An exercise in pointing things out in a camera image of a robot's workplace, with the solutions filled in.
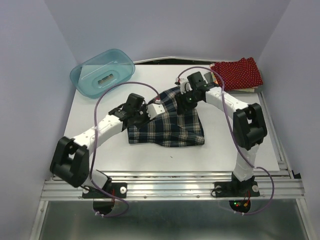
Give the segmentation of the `navy plaid skirt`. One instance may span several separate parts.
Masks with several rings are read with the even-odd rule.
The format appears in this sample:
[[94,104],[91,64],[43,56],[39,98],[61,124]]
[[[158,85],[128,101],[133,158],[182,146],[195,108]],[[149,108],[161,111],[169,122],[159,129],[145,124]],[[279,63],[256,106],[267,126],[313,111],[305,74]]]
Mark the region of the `navy plaid skirt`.
[[159,94],[165,113],[151,122],[127,129],[129,144],[153,143],[163,147],[191,147],[205,144],[204,129],[196,109],[177,114],[175,96],[179,87],[167,89]]

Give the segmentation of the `red polka dot skirt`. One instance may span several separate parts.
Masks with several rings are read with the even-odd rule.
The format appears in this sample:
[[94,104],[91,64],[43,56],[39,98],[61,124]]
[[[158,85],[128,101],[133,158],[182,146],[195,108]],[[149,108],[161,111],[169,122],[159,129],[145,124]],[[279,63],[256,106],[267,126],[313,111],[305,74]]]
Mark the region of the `red polka dot skirt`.
[[221,76],[225,91],[251,90],[263,85],[263,79],[253,57],[238,61],[221,61],[210,65]]

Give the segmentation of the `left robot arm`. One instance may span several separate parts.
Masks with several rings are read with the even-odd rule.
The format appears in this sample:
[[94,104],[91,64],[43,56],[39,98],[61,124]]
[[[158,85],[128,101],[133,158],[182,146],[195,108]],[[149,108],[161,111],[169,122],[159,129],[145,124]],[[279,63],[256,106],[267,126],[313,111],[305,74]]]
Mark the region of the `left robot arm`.
[[100,197],[110,197],[111,178],[94,169],[97,148],[131,126],[149,123],[164,111],[159,100],[147,104],[142,96],[131,93],[125,103],[109,111],[93,127],[71,138],[63,136],[57,142],[50,172],[75,188],[94,189]]

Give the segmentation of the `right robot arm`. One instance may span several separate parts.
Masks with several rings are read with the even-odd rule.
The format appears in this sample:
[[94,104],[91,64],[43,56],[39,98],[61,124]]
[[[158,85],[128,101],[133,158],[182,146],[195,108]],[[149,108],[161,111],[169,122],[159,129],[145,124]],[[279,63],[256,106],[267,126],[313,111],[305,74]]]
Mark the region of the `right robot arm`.
[[230,181],[214,182],[211,192],[216,198],[260,195],[254,169],[259,146],[268,134],[265,118],[258,103],[248,104],[232,95],[215,82],[206,82],[198,71],[186,79],[177,77],[180,92],[175,96],[178,114],[194,109],[205,102],[225,114],[232,140],[237,149],[235,168]]

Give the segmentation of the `teal plastic basket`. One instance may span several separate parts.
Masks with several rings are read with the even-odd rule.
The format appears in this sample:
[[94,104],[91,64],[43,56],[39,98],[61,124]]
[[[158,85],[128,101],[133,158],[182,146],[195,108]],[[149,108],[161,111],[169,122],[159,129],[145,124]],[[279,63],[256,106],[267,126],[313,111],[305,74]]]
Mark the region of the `teal plastic basket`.
[[135,73],[133,61],[119,49],[109,49],[73,68],[69,78],[76,89],[90,99],[128,81]]

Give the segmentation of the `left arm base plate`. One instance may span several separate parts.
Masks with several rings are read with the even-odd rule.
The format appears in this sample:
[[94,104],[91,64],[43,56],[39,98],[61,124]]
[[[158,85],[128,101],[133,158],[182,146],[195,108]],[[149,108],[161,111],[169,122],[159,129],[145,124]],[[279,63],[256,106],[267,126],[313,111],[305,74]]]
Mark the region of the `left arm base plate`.
[[[106,187],[103,187],[102,190],[108,193],[109,195],[115,196],[117,198],[125,199],[127,197],[128,184],[126,182],[112,182],[108,183]],[[82,190],[83,199],[106,199],[110,198],[100,190],[92,186],[85,186],[85,189]]]

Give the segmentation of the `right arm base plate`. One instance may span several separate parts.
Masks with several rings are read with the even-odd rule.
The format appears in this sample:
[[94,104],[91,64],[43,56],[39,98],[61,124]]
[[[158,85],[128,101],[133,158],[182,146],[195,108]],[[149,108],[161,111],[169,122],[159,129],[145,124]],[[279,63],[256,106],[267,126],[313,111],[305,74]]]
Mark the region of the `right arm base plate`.
[[259,197],[260,191],[257,182],[235,183],[231,181],[218,181],[213,183],[210,192],[214,198],[242,198],[244,196]]

